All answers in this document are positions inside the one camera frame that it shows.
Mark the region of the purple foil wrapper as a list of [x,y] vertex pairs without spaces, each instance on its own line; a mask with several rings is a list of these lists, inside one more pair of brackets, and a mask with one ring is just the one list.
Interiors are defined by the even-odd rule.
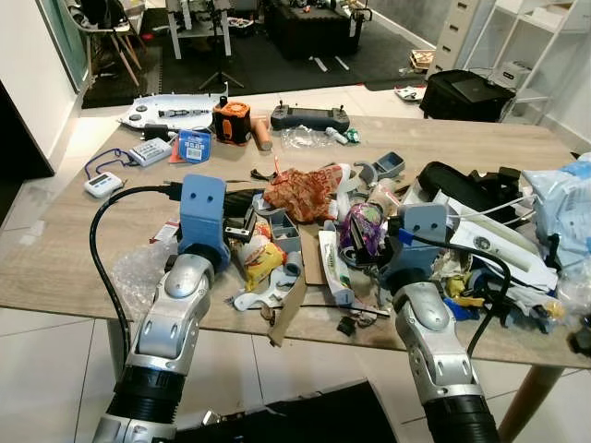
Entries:
[[380,204],[362,202],[346,212],[339,227],[339,249],[350,263],[372,263],[387,236],[387,214]]

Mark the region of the chair with wooden legs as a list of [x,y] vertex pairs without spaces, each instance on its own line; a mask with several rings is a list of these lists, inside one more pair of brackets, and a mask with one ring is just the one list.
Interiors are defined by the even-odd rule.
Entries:
[[72,24],[85,42],[86,67],[89,78],[97,81],[101,76],[104,50],[113,54],[126,69],[132,84],[142,89],[137,70],[143,66],[130,37],[135,33],[127,9],[121,0],[63,0]]

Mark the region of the white plastic drone shell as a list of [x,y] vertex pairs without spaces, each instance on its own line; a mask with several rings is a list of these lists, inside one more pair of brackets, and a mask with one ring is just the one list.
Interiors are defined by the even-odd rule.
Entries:
[[225,98],[223,93],[151,94],[136,98],[118,121],[132,129],[163,124],[169,130],[207,131],[211,111],[221,98]]

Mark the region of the small black object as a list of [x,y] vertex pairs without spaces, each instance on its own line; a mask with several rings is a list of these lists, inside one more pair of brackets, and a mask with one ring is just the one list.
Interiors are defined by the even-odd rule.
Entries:
[[581,354],[584,357],[591,357],[591,328],[590,325],[579,326],[567,334],[567,346],[574,353]]

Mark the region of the crumpled clear plastic wrap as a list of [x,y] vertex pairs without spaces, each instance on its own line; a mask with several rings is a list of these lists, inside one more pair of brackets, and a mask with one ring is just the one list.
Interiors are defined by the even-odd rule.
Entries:
[[151,308],[157,284],[163,279],[166,260],[177,254],[174,239],[140,245],[106,267],[124,312],[130,320],[139,321]]

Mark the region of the yellow blue wrapper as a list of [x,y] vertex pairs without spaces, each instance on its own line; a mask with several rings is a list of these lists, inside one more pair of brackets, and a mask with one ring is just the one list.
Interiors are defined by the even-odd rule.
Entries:
[[460,271],[442,280],[446,305],[452,310],[456,320],[479,320],[485,308],[486,296],[471,282],[473,271]]

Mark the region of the black pouch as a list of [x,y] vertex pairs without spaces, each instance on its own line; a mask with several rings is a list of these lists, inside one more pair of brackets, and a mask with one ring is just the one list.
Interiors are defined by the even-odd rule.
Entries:
[[467,174],[461,174],[459,170],[452,168],[443,162],[429,162],[417,175],[417,181],[423,191],[431,196],[443,191],[448,198],[464,204],[470,210],[485,211],[485,214],[497,220],[505,222],[510,216],[513,207],[503,207],[507,201],[498,201],[493,195],[481,188],[473,178]]

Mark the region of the dark grey remote controller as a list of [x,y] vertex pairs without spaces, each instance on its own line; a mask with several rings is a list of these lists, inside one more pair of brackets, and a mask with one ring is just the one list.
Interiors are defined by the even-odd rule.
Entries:
[[332,127],[338,132],[344,132],[351,127],[349,114],[345,112],[343,106],[316,109],[316,107],[293,107],[280,102],[271,111],[269,119],[271,129],[275,130],[304,126],[318,131]]

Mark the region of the small white display device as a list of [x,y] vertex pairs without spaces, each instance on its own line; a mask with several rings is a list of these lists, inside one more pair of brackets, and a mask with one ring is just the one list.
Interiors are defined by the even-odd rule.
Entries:
[[96,176],[83,183],[86,194],[99,199],[109,198],[115,191],[122,189],[123,186],[124,181],[122,178],[111,172],[96,174]]

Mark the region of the small grey box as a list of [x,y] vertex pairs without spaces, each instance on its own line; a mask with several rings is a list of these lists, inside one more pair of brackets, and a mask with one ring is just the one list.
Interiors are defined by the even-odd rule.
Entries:
[[263,215],[271,226],[271,240],[284,253],[301,253],[301,239],[298,225],[296,225],[286,210],[276,210]]

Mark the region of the small grey screen device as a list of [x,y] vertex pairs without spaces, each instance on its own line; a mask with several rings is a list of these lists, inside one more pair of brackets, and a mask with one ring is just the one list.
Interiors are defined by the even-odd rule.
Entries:
[[381,156],[380,159],[371,163],[373,168],[373,176],[376,180],[384,180],[384,178],[396,178],[405,167],[405,161],[398,153],[390,151]]

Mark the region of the white plastic piece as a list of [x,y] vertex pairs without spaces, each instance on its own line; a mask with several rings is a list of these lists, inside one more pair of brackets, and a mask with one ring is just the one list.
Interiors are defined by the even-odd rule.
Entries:
[[283,300],[295,287],[297,281],[297,277],[277,274],[275,277],[270,277],[266,284],[261,284],[257,291],[234,296],[231,305],[236,311],[248,311],[250,307],[255,305],[266,307],[282,306]]

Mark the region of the tan cylinder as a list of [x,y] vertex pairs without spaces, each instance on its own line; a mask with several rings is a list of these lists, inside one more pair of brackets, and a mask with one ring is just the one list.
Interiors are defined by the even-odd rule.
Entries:
[[257,145],[258,151],[271,151],[271,130],[269,118],[252,117],[250,118],[250,130]]

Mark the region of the small wooden model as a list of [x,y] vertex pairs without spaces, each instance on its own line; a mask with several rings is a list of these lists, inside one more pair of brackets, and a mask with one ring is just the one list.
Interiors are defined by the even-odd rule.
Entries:
[[434,48],[415,48],[408,56],[409,68],[418,75],[426,75],[435,59]]

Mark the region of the wooden table leg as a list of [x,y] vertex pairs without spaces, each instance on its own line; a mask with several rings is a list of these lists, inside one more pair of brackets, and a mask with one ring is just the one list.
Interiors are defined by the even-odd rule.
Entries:
[[514,443],[535,416],[558,380],[564,375],[565,367],[532,365],[521,381],[518,391],[502,417],[498,432],[501,443]]

